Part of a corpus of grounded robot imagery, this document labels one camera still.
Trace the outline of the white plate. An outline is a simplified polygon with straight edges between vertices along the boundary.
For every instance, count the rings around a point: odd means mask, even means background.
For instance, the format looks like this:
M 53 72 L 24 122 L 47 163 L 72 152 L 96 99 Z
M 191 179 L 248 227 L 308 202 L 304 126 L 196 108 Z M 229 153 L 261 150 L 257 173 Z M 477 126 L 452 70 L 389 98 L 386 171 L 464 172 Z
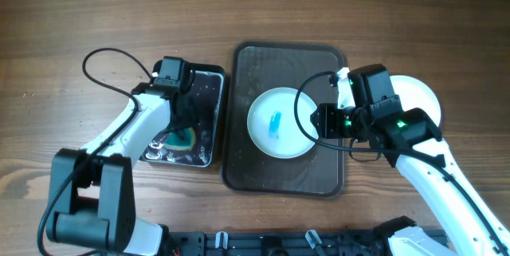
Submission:
M 433 90 L 420 80 L 403 75 L 390 77 L 394 92 L 400 96 L 404 111 L 412 108 L 424 110 L 431 120 L 439 126 L 441 123 L 441 106 Z

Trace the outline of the green yellow sponge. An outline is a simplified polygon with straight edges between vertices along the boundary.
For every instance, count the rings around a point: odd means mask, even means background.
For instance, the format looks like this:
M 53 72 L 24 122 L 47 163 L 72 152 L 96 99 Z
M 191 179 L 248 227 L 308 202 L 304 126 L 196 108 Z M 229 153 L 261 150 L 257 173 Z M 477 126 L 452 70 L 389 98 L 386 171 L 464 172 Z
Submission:
M 189 127 L 176 132 L 170 132 L 163 146 L 173 151 L 191 151 L 195 144 L 195 131 L 192 127 Z

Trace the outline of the pale blue plate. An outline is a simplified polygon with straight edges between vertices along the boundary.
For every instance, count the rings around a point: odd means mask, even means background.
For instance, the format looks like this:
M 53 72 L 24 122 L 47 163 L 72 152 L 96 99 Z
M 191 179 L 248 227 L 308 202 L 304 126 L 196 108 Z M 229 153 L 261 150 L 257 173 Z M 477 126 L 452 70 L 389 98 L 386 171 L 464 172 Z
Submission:
M 270 89 L 251 104 L 247 128 L 255 146 L 268 156 L 293 159 L 304 155 L 315 143 L 318 133 L 310 121 L 317 110 L 315 102 L 305 93 L 288 87 Z

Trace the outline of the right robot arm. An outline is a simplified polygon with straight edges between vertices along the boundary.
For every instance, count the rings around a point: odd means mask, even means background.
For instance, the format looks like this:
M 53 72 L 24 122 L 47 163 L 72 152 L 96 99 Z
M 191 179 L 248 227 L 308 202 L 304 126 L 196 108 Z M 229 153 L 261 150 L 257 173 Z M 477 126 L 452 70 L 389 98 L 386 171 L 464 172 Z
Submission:
M 420 80 L 392 76 L 384 65 L 326 71 L 339 91 L 334 104 L 310 116 L 315 144 L 330 139 L 366 142 L 366 153 L 385 157 L 426 201 L 453 249 L 434 242 L 406 217 L 382 224 L 375 237 L 389 255 L 507 255 L 509 230 L 477 194 L 453 158 L 439 124 L 441 107 Z

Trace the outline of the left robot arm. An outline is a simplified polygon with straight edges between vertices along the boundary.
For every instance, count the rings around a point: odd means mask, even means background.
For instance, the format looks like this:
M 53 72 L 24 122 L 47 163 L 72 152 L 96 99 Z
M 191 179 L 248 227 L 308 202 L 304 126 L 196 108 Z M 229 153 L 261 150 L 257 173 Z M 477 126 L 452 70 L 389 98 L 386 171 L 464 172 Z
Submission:
M 160 254 L 165 230 L 137 218 L 132 168 L 158 133 L 186 126 L 184 95 L 193 81 L 191 63 L 164 57 L 100 136 L 53 157 L 49 201 L 37 232 L 42 254 L 45 238 L 87 247 L 91 254 Z

